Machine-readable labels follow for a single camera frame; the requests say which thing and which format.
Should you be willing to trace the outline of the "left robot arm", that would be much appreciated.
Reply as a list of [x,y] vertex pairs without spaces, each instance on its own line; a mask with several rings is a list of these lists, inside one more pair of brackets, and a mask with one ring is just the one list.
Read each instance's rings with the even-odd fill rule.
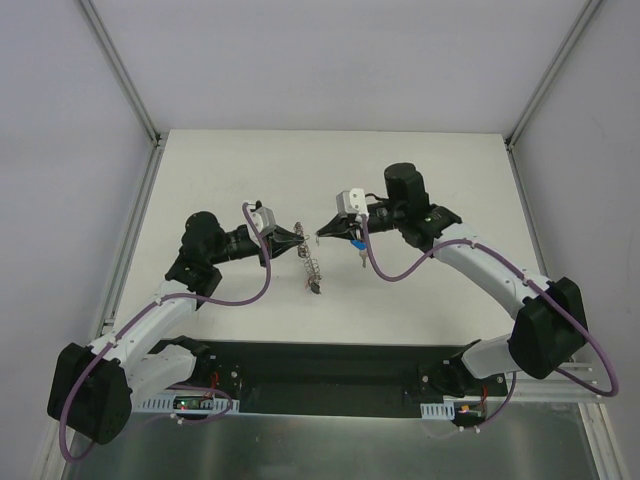
[[271,209],[245,204],[244,224],[227,232],[216,216],[189,216],[178,255],[150,303],[128,322],[86,346],[59,354],[47,403],[48,415],[67,429],[104,445],[126,426],[134,407],[183,382],[204,387],[211,377],[208,348],[179,337],[159,353],[152,348],[174,326],[192,317],[222,281],[219,265],[255,257],[265,269],[305,238],[276,223]]

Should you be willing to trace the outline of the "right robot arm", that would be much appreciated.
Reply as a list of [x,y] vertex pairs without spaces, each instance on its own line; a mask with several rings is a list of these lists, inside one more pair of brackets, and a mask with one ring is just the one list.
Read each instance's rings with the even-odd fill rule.
[[522,371],[544,379],[585,345],[584,305],[573,281],[520,269],[484,245],[460,216],[430,201],[414,164],[388,166],[384,181],[383,197],[360,188],[339,193],[337,214],[317,237],[369,247],[373,234],[397,230],[410,246],[471,280],[514,321],[510,334],[474,341],[443,361],[428,375],[434,387],[459,396],[497,374]]

